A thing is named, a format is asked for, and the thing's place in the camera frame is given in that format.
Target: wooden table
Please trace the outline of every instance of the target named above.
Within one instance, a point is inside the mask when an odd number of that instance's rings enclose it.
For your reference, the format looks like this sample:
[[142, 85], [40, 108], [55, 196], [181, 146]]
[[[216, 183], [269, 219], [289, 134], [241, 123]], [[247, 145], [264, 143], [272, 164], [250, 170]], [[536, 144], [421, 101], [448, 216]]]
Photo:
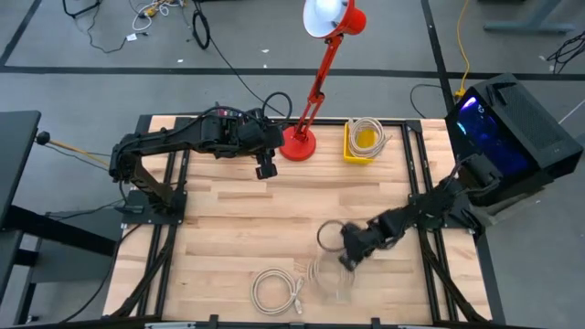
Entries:
[[[175, 118], [154, 116], [150, 131], [173, 128]], [[454, 165], [449, 136], [443, 120], [421, 123], [437, 184]], [[256, 179], [252, 158], [215, 160], [208, 154], [191, 154], [186, 218], [177, 232], [164, 319], [207, 321], [211, 314], [219, 314], [221, 322], [369, 324], [370, 318], [379, 317], [383, 324], [430, 324], [420, 245], [412, 229], [394, 249], [376, 251], [363, 261], [350, 300], [324, 300], [305, 285], [302, 315], [290, 309], [271, 317], [258, 313], [250, 302], [250, 285], [259, 271], [279, 267], [295, 278], [305, 275], [308, 262], [322, 253], [315, 233], [326, 220], [365, 223], [390, 207], [406, 204], [410, 183], [404, 144], [398, 128], [386, 129], [392, 138], [383, 154], [363, 166], [343, 162], [343, 126], [314, 126], [315, 155], [294, 163], [277, 153], [278, 176], [262, 181]], [[419, 159], [416, 140], [410, 140], [414, 158]], [[158, 179], [165, 165], [166, 155], [144, 158], [144, 166]], [[424, 191], [420, 162], [415, 165]], [[141, 279], [152, 230], [139, 228], [120, 248], [104, 314], [117, 309]], [[491, 318], [473, 237], [455, 228], [444, 229], [443, 236], [455, 283], [481, 315]], [[157, 281], [147, 313], [154, 309]], [[447, 319], [436, 275], [435, 281], [442, 319]], [[263, 303], [276, 306], [285, 301], [284, 283], [276, 279], [265, 283]]]

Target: red desk lamp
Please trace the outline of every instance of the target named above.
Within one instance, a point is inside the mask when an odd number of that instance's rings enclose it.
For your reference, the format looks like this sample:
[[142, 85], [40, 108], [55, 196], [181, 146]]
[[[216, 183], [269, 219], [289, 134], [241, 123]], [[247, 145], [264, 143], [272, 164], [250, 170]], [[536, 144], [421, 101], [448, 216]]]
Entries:
[[[311, 157], [317, 145], [309, 130], [319, 108], [325, 100], [321, 92], [327, 73], [333, 64], [335, 53], [341, 45], [344, 33], [357, 35], [366, 27], [366, 15], [356, 8], [355, 0], [306, 0], [304, 3], [304, 28], [312, 37], [325, 39], [327, 51], [317, 73], [307, 106], [299, 122], [284, 131], [284, 146], [281, 154], [293, 161], [303, 161]], [[309, 120], [307, 115], [313, 108]]]

